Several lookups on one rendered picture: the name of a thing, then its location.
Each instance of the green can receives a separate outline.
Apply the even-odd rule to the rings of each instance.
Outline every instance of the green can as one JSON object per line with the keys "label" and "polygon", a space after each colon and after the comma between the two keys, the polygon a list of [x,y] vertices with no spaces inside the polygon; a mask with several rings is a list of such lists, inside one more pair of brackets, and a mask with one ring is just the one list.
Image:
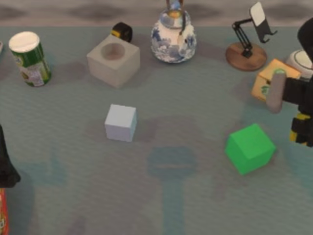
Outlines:
{"label": "green can", "polygon": [[41,87],[51,79],[51,71],[36,33],[26,31],[14,35],[9,41],[9,48],[27,85]]}

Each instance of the white cube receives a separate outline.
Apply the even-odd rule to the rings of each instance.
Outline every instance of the white cube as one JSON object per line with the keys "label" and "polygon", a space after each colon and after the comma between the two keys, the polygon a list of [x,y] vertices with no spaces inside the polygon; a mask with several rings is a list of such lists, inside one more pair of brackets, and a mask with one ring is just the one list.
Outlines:
{"label": "white cube", "polygon": [[109,35],[87,55],[90,73],[107,84],[120,88],[140,68],[140,49]]}
{"label": "white cube", "polygon": [[136,108],[111,104],[104,126],[108,139],[132,142],[137,126]]}

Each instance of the orange box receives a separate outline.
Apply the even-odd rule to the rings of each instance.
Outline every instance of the orange box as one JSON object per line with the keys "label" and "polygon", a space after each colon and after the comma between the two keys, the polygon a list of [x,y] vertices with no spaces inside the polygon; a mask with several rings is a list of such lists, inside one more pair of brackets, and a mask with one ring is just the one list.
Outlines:
{"label": "orange box", "polygon": [[299,79],[301,72],[295,68],[273,59],[261,72],[258,73],[251,94],[259,100],[266,101],[266,95],[269,91],[272,76],[277,69],[282,69],[286,72],[287,77]]}
{"label": "orange box", "polygon": [[8,235],[8,210],[6,207],[5,192],[2,188],[0,188],[0,200],[0,235]]}

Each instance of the teapot lid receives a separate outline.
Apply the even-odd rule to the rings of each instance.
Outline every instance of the teapot lid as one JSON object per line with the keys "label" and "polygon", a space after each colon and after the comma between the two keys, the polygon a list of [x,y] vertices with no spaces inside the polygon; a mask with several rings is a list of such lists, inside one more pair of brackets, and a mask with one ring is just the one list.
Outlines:
{"label": "teapot lid", "polygon": [[[189,14],[185,11],[186,25],[190,24]],[[160,22],[167,28],[180,29],[183,26],[183,13],[179,1],[171,4],[170,9],[164,10],[160,15]]]}

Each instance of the table surface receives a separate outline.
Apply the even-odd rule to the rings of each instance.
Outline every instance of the table surface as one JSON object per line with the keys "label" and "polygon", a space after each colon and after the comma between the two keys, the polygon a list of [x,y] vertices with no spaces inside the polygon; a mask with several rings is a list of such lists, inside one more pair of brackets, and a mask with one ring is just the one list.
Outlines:
{"label": "table surface", "polygon": [[[6,47],[0,58],[0,123],[22,181],[7,190],[13,235],[307,235],[313,233],[313,152],[289,142],[297,108],[272,115],[250,91],[257,72],[224,58],[229,28],[197,28],[184,64],[150,53],[150,28],[135,28],[141,69],[116,90],[89,75],[86,55],[102,27],[0,28],[38,33],[53,78],[24,84]],[[253,28],[245,28],[257,42]],[[278,28],[263,46],[284,59],[297,28]],[[111,104],[134,106],[132,143],[105,137]],[[240,176],[224,154],[229,133],[258,123],[277,146],[272,161]]]}

